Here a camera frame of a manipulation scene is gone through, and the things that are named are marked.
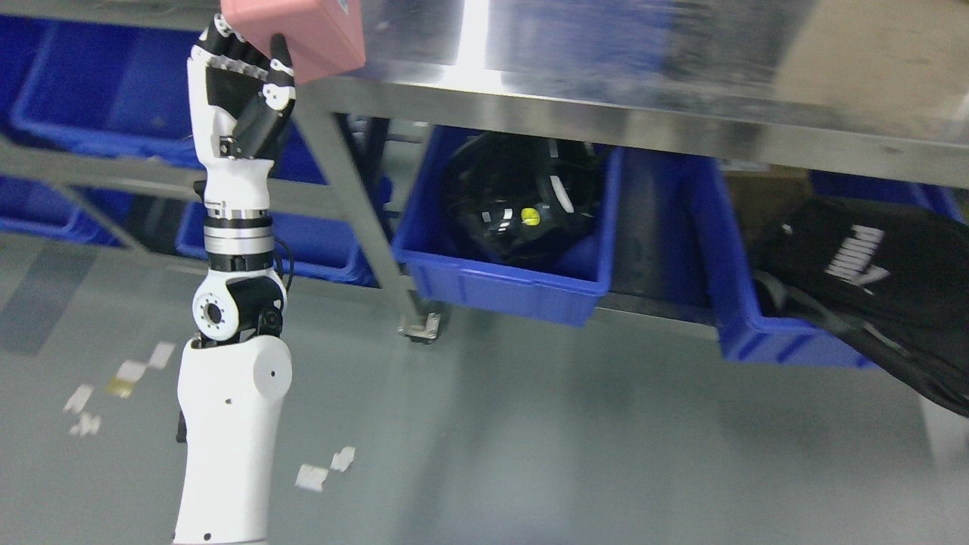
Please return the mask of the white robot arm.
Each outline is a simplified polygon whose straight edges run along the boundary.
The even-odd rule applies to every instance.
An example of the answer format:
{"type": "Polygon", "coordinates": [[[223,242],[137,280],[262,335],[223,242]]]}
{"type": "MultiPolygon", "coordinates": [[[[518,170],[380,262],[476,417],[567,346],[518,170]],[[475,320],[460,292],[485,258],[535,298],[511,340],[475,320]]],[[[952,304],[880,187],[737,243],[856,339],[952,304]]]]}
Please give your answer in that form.
{"type": "Polygon", "coordinates": [[[288,289],[266,208],[205,207],[208,270],[192,297],[177,400],[187,445],[174,544],[266,544],[276,439],[293,360],[288,289]]]}

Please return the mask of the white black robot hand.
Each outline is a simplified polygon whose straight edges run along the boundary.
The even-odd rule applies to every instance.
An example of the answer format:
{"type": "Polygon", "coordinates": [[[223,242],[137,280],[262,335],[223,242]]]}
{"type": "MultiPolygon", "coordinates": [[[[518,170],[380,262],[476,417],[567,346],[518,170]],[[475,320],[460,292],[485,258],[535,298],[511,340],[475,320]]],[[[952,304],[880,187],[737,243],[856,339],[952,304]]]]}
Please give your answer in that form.
{"type": "Polygon", "coordinates": [[[286,38],[274,35],[264,54],[217,13],[192,45],[186,73],[209,215],[229,220],[266,215],[270,172],[295,106],[295,69],[286,38]]]}

